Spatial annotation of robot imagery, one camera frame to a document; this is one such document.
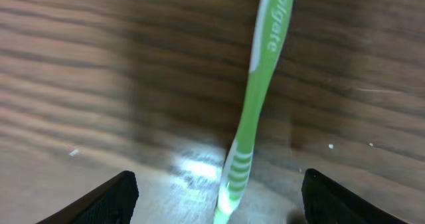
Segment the green white toothbrush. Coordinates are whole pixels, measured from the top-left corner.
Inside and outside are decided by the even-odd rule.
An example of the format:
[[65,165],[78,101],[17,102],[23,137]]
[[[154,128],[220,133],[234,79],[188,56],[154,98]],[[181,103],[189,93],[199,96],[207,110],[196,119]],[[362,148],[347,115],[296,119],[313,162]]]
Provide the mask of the green white toothbrush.
[[226,157],[213,223],[226,224],[248,185],[260,113],[276,69],[294,0],[260,0],[240,121]]

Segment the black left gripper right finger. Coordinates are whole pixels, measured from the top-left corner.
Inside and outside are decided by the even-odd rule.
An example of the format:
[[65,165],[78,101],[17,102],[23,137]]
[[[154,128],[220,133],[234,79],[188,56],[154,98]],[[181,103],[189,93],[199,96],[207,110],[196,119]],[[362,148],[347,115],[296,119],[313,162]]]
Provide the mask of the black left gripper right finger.
[[313,168],[305,171],[301,192],[311,224],[406,224]]

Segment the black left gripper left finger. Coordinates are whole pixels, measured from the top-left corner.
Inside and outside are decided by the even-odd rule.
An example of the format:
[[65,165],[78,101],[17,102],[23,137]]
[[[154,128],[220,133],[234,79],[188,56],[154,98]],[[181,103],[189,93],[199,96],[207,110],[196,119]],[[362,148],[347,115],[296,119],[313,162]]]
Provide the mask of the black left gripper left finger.
[[138,197],[135,174],[122,171],[37,224],[130,224]]

